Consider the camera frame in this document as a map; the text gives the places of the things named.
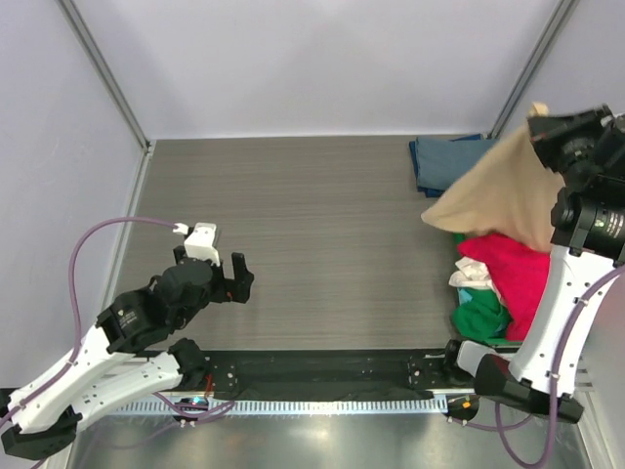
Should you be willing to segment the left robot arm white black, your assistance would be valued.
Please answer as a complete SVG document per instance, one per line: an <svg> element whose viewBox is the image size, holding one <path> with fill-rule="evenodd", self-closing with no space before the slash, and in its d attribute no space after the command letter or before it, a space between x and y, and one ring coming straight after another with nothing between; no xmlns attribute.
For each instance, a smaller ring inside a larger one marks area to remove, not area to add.
<svg viewBox="0 0 625 469"><path fill-rule="evenodd" d="M110 376L146 348L164 341L211 303L248 302L254 275L243 254L231 256L233 276L211 260L175 251L176 265L139 289L118 295L70 351L47 372L18 389L1 392L1 436L6 454L44 460L73 443L77 434L137 398L167 390L197 390L207 361L183 338L146 363Z"/></svg>

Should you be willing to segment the beige t shirt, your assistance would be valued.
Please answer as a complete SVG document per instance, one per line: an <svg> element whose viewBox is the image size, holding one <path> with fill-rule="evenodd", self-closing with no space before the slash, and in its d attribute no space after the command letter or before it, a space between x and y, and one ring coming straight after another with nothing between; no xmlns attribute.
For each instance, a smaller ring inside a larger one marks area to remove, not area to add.
<svg viewBox="0 0 625 469"><path fill-rule="evenodd" d="M551 211L563 177L544 167L524 122L422 213L426 224L451 233L499 233L548 253L554 228Z"/></svg>

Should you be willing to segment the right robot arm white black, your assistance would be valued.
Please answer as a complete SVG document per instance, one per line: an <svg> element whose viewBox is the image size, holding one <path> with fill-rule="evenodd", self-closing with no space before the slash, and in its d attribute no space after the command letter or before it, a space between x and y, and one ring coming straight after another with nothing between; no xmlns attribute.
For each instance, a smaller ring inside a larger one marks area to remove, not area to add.
<svg viewBox="0 0 625 469"><path fill-rule="evenodd" d="M510 358L451 340L440 375L500 405L576 423L578 362L604 295L624 272L624 116L600 105L527 120L540 162L562 175L546 288L526 339Z"/></svg>

